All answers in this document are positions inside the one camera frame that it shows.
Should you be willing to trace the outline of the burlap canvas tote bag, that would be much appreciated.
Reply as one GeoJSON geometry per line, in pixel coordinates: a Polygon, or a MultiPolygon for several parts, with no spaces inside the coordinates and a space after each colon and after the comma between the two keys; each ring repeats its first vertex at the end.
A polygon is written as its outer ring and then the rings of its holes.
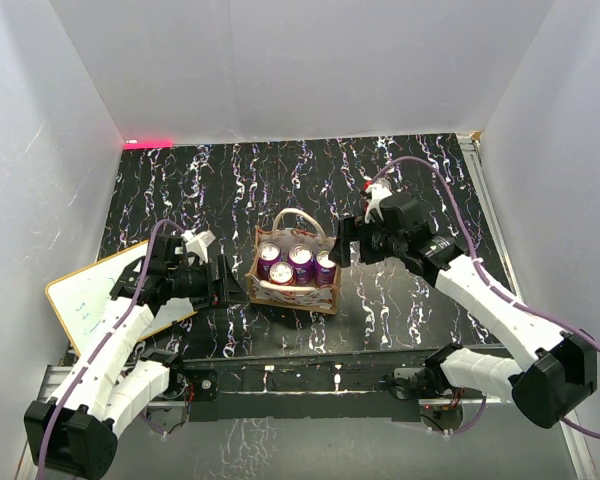
{"type": "Polygon", "coordinates": [[[338,310],[338,300],[341,286],[341,269],[337,266],[334,282],[331,285],[317,287],[314,281],[305,286],[279,286],[268,280],[260,280],[257,276],[257,250],[262,242],[276,243],[281,251],[280,261],[288,263],[287,254],[295,244],[308,246],[315,258],[321,250],[329,252],[334,246],[335,239],[324,232],[320,224],[310,215],[296,208],[285,208],[280,211],[273,222],[270,231],[258,229],[255,237],[254,260],[251,269],[246,274],[250,301],[257,304],[294,308],[305,311],[315,311],[333,315],[338,310]],[[281,229],[279,223],[286,214],[294,214],[304,218],[313,225],[315,231],[309,232],[297,228],[281,229]]]}

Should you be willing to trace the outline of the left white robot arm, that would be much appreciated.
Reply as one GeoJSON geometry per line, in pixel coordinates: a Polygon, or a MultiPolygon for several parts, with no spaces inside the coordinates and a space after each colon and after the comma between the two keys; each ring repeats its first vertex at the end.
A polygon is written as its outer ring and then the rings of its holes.
{"type": "Polygon", "coordinates": [[[113,256],[90,280],[103,294],[101,313],[78,361],[45,400],[34,400],[24,426],[37,476],[47,469],[100,479],[121,435],[157,396],[174,399],[186,387],[178,355],[150,353],[124,369],[135,345],[174,299],[194,311],[246,301],[225,256],[212,257],[210,231],[152,234],[143,252],[113,256]]]}

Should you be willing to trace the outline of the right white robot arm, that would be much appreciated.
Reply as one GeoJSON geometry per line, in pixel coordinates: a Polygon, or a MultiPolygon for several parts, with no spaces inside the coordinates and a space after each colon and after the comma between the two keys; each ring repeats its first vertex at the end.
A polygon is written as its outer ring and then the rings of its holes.
{"type": "Polygon", "coordinates": [[[340,219],[329,258],[347,268],[350,245],[374,264],[400,260],[413,275],[453,299],[494,334],[506,358],[451,344],[425,361],[421,378],[435,395],[469,388],[513,402],[533,424],[548,429],[597,389],[597,355],[581,336],[529,313],[508,293],[498,293],[481,262],[450,236],[430,227],[419,202],[406,193],[371,193],[364,214],[340,219]]]}

